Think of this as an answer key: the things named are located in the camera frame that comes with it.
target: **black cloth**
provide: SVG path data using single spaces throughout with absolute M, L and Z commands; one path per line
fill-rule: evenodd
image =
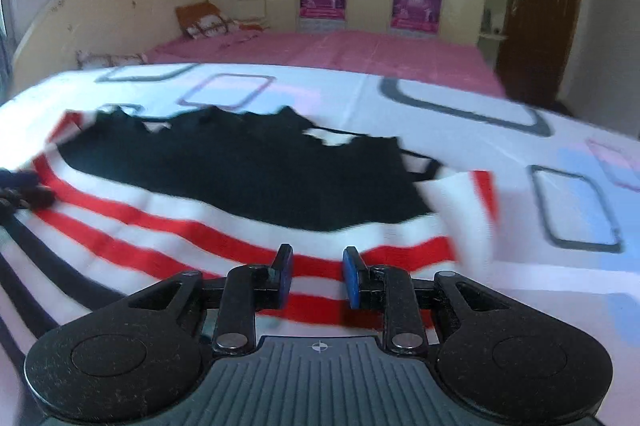
M 101 112 L 59 150 L 81 172 L 288 228 L 334 231 L 430 212 L 396 138 L 326 146 L 289 107 L 267 116 L 212 107 L 165 121 L 170 128 L 151 132 L 144 119 Z

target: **pink bed sheet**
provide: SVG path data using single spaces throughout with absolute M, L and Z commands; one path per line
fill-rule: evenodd
M 242 31 L 216 38 L 181 38 L 147 53 L 150 63 L 246 63 L 362 72 L 450 86 L 505 98 L 479 50 L 436 39 L 360 31 L 325 35 Z

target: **shelf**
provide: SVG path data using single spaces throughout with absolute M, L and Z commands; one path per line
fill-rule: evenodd
M 488 34 L 485 32 L 481 32 L 480 37 L 484 40 L 491 41 L 505 41 L 507 39 L 507 36 L 505 36 L 504 34 Z

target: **window curtain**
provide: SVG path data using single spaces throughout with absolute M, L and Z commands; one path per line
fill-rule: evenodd
M 11 83 L 11 60 L 14 55 L 17 42 L 14 35 L 14 24 L 10 9 L 10 0 L 0 0 L 2 26 L 0 31 L 0 104 L 7 100 Z

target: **black plastic mount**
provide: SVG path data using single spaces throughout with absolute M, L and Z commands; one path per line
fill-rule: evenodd
M 168 410 L 196 392 L 218 360 L 261 352 L 255 312 L 285 305 L 291 268 L 292 249 L 282 245 L 271 266 L 240 266 L 213 280 L 185 272 L 52 330 L 26 358 L 31 390 L 50 415 L 70 422 L 131 422 Z M 607 393 L 608 354 L 572 326 L 455 272 L 424 281 L 367 267 L 353 247 L 343 271 L 352 308 L 384 314 L 382 352 L 428 367 L 449 398 L 479 418 L 572 424 Z M 207 309 L 219 309 L 211 339 L 202 335 Z M 439 344 L 428 344 L 421 309 L 431 311 Z

